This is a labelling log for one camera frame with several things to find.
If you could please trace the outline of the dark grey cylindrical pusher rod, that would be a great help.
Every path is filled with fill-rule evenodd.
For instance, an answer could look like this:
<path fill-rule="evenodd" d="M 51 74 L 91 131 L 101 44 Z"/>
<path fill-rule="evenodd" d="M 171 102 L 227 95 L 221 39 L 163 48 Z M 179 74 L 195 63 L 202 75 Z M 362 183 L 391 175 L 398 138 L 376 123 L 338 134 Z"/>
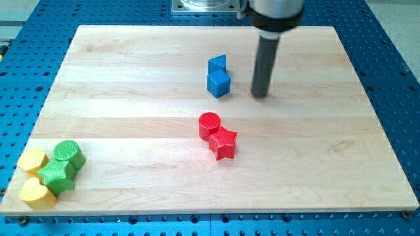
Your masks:
<path fill-rule="evenodd" d="M 279 39 L 279 37 L 276 39 L 268 39 L 259 36 L 251 84 L 251 94 L 255 98 L 265 98 L 268 94 Z"/>

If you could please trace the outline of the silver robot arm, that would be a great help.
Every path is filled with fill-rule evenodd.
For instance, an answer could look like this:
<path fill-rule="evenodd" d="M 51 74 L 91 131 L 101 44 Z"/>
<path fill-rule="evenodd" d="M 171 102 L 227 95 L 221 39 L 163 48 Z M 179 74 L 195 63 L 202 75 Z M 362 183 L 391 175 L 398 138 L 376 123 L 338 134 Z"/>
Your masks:
<path fill-rule="evenodd" d="M 259 31 L 251 84 L 251 94 L 255 98 L 267 96 L 280 36 L 301 23 L 304 9 L 304 0 L 240 1 L 237 19 L 248 17 L 250 24 Z"/>

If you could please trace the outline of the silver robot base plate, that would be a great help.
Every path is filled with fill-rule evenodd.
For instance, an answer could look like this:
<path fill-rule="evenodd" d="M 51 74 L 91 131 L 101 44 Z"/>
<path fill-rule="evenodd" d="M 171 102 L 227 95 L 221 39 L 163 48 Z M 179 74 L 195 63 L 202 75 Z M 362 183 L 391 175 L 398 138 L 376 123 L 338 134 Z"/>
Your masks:
<path fill-rule="evenodd" d="M 175 13 L 237 12 L 241 0 L 172 0 L 171 11 Z"/>

